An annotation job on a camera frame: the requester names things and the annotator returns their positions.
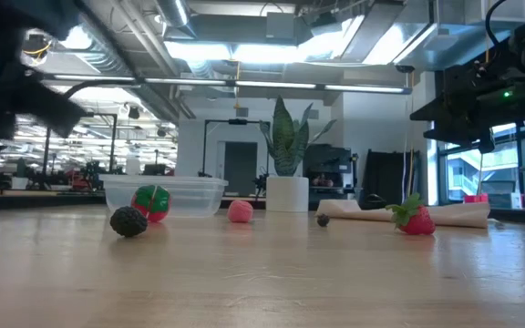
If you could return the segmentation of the white cylindrical plant pot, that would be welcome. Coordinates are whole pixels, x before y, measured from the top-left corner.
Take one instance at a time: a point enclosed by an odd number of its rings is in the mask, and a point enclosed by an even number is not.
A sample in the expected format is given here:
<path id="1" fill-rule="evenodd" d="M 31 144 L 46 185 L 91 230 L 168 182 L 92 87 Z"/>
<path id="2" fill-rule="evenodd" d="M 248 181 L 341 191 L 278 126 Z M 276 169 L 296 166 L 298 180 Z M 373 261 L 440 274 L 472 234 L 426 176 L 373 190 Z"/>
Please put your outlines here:
<path id="1" fill-rule="evenodd" d="M 278 212 L 307 212 L 309 179 L 269 177 L 266 180 L 266 209 Z"/>

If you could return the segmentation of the silver round ceiling duct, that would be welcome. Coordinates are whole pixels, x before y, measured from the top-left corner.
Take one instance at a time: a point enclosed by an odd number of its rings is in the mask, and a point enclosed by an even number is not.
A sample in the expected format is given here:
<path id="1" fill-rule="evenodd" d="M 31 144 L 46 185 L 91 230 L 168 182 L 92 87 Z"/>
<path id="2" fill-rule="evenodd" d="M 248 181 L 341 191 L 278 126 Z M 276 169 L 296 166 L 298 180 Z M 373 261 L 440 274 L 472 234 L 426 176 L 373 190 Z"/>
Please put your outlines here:
<path id="1" fill-rule="evenodd" d="M 190 22 L 190 11 L 185 0 L 154 0 L 154 2 L 167 26 L 181 27 Z"/>

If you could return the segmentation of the black fabric bag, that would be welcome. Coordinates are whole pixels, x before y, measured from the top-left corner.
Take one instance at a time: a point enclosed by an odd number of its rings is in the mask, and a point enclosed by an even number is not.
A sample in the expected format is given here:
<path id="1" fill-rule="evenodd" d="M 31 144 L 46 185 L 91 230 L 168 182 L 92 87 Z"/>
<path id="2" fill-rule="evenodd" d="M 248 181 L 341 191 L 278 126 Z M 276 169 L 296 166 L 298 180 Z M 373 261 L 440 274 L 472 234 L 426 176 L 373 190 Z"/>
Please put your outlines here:
<path id="1" fill-rule="evenodd" d="M 419 151 L 380 152 L 368 150 L 365 160 L 362 193 L 359 206 L 362 210 L 383 209 L 389 204 L 400 204 L 406 195 L 418 192 L 424 195 Z"/>

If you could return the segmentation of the red toy strawberry green leaves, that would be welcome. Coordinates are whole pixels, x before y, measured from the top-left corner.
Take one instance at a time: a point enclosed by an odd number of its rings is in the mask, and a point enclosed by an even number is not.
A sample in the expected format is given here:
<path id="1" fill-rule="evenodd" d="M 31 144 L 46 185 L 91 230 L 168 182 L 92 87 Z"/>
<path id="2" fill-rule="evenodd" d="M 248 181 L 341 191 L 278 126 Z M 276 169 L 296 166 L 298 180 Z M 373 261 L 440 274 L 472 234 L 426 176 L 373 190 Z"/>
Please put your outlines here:
<path id="1" fill-rule="evenodd" d="M 395 228 L 408 235 L 432 235 L 436 230 L 418 193 L 408 196 L 402 204 L 386 205 L 385 209 L 392 211 L 391 221 Z"/>

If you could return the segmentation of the large toy blackberry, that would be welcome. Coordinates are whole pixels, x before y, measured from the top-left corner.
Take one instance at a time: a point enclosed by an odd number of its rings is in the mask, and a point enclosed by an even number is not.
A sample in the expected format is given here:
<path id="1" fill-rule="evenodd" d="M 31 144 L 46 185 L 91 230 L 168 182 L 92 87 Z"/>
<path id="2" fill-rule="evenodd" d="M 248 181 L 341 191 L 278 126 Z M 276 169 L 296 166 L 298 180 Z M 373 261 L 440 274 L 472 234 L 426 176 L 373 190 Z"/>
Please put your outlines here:
<path id="1" fill-rule="evenodd" d="M 109 219 L 114 232 L 125 238 L 132 238 L 148 228 L 148 220 L 140 210 L 125 206 L 118 208 Z"/>

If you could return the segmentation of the green snake plant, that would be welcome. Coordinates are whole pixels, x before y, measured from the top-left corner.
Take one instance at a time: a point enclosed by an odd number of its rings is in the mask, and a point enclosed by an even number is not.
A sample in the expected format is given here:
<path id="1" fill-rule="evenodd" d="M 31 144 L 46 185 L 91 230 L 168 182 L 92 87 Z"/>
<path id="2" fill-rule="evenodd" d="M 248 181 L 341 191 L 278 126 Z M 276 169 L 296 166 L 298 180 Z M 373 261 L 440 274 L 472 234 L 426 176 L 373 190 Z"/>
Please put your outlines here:
<path id="1" fill-rule="evenodd" d="M 259 122 L 259 129 L 265 139 L 269 156 L 273 158 L 278 176 L 293 177 L 304 159 L 307 148 L 327 133 L 336 122 L 336 119 L 330 120 L 310 137 L 308 120 L 312 106 L 313 104 L 310 104 L 304 110 L 299 120 L 293 119 L 283 98 L 279 96 L 273 110 L 273 122 Z"/>

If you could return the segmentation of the clear plastic tupperware container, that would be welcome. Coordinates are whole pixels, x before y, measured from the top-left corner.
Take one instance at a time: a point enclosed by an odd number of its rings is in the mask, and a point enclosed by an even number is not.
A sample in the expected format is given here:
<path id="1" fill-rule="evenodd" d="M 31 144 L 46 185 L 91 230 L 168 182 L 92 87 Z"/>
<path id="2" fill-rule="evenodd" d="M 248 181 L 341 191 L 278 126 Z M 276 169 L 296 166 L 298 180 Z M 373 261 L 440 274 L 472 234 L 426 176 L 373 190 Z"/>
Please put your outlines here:
<path id="1" fill-rule="evenodd" d="M 161 186 L 171 194 L 171 208 L 167 217 L 212 216 L 221 206 L 224 188 L 228 185 L 223 179 L 198 177 L 105 174 L 100 175 L 99 179 L 103 182 L 106 203 L 111 212 L 131 206 L 131 199 L 139 187 Z"/>

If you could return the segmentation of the red and green toy fruit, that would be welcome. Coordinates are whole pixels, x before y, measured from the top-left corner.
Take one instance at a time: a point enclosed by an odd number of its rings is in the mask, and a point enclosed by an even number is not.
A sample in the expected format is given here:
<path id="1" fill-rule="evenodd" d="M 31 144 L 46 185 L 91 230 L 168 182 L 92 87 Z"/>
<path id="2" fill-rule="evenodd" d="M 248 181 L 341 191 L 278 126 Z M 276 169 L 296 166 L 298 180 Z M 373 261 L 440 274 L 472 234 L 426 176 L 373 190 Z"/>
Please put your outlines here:
<path id="1" fill-rule="evenodd" d="M 139 187 L 130 205 L 141 212 L 149 222 L 163 221 L 170 211 L 171 194 L 158 185 Z"/>

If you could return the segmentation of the grey door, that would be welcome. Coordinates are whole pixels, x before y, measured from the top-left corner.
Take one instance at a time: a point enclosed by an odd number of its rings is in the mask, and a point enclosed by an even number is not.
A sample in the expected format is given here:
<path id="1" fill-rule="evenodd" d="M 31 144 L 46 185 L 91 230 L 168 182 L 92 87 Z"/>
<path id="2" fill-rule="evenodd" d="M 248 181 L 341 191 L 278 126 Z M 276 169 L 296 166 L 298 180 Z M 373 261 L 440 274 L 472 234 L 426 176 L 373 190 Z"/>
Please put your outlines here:
<path id="1" fill-rule="evenodd" d="M 254 142 L 227 142 L 224 155 L 226 192 L 239 197 L 254 193 L 258 145 Z"/>

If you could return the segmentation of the pink toy raspberry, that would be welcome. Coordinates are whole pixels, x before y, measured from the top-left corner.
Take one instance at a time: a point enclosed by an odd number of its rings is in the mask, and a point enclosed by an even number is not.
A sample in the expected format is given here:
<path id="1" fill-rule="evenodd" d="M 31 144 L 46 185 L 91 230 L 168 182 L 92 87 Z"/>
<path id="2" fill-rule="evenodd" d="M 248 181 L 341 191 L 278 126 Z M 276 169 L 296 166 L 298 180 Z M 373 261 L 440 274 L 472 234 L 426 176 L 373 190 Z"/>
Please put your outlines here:
<path id="1" fill-rule="evenodd" d="M 248 223 L 253 215 L 252 205 L 245 200 L 234 200 L 228 209 L 227 218 L 233 223 Z"/>

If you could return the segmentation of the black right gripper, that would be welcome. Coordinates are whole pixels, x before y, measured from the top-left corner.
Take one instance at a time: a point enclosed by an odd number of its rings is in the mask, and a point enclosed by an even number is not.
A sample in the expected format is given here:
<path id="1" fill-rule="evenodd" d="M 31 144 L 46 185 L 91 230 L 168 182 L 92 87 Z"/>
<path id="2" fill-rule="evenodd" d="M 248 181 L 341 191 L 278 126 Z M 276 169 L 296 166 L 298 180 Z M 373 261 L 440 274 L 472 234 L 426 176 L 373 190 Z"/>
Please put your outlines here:
<path id="1" fill-rule="evenodd" d="M 410 115 L 414 121 L 518 121 L 525 120 L 525 66 L 516 59 L 498 59 L 493 64 L 474 61 L 443 72 L 443 96 Z M 472 147 L 490 153 L 495 140 L 490 128 L 433 128 L 428 139 Z"/>

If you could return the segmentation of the long ceiling tube light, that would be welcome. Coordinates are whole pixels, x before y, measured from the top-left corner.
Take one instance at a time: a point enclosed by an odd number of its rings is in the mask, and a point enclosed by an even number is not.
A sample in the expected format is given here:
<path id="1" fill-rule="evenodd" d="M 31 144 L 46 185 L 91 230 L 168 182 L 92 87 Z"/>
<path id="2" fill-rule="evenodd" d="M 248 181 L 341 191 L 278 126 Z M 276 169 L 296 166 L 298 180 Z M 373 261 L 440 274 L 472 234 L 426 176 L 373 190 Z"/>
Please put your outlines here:
<path id="1" fill-rule="evenodd" d="M 272 82 L 255 80 L 228 80 L 228 79 L 197 79 L 181 77 L 104 77 L 104 76 L 85 76 L 85 75 L 60 75 L 53 74 L 52 80 L 61 81 L 118 81 L 118 82 L 145 82 L 149 84 L 190 86 L 190 87 L 267 87 L 267 88 L 286 88 L 297 90 L 330 91 L 330 92 L 354 92 L 354 93 L 374 93 L 374 94 L 398 94 L 409 95 L 413 89 L 410 87 L 382 87 L 369 85 L 326 85 L 315 83 L 297 82 Z"/>

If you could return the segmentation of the black metal frame stand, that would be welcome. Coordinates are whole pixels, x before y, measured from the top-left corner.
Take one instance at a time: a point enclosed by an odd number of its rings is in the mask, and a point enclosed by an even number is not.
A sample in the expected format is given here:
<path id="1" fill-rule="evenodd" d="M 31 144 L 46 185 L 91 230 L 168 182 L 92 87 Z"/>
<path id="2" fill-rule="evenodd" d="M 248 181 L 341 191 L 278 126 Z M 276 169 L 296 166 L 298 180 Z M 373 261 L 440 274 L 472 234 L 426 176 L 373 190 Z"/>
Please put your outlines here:
<path id="1" fill-rule="evenodd" d="M 109 173 L 113 172 L 113 161 L 115 155 L 115 146 L 116 146 L 116 136 L 117 136 L 117 123 L 118 115 L 117 114 L 106 114 L 106 113 L 94 113 L 86 112 L 84 118 L 94 118 L 94 117 L 108 117 L 112 118 L 112 124 L 109 125 L 111 128 L 111 143 L 110 143 L 110 152 L 109 152 Z M 43 166 L 40 177 L 36 180 L 35 184 L 38 185 L 38 190 L 47 190 L 47 164 L 48 164 L 48 155 L 49 155 L 49 144 L 51 139 L 52 129 L 50 127 L 46 128 L 46 137 L 45 137 L 45 150 L 43 158 Z M 93 191 L 92 182 L 94 181 L 95 174 L 85 171 L 82 175 L 83 180 L 87 183 L 87 186 L 90 191 Z"/>
<path id="2" fill-rule="evenodd" d="M 224 119 L 205 119 L 204 124 L 203 124 L 202 156 L 201 156 L 201 170 L 200 170 L 200 173 L 203 175 L 205 175 L 206 173 L 209 173 L 207 171 L 208 136 L 215 129 L 215 128 L 213 129 L 208 128 L 210 123 L 227 124 L 231 126 L 256 125 L 258 127 L 260 121 L 248 120 L 244 118 L 229 118 L 225 120 Z"/>

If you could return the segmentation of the folded pale cloth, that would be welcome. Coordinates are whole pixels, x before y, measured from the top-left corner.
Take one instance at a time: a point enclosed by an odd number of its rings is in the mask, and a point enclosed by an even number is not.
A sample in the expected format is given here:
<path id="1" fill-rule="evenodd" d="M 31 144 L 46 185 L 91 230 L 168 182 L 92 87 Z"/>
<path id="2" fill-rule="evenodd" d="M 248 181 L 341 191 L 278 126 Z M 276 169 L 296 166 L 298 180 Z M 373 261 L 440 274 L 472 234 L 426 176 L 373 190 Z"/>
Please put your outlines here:
<path id="1" fill-rule="evenodd" d="M 454 226 L 486 229 L 490 207 L 487 202 L 461 203 L 427 207 L 437 226 Z M 354 200 L 321 200 L 316 216 L 334 219 L 391 221 L 392 212 L 385 209 L 362 210 Z"/>

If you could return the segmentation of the grey storage bin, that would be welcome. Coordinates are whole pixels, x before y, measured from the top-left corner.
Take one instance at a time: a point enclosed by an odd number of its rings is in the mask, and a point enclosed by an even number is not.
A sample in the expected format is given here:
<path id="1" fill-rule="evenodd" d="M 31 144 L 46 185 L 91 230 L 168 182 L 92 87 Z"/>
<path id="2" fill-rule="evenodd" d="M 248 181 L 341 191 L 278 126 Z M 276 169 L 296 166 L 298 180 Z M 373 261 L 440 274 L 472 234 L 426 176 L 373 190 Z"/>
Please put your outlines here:
<path id="1" fill-rule="evenodd" d="M 517 190 L 515 180 L 484 180 L 481 191 L 488 195 L 492 209 L 522 209 L 523 195 Z"/>

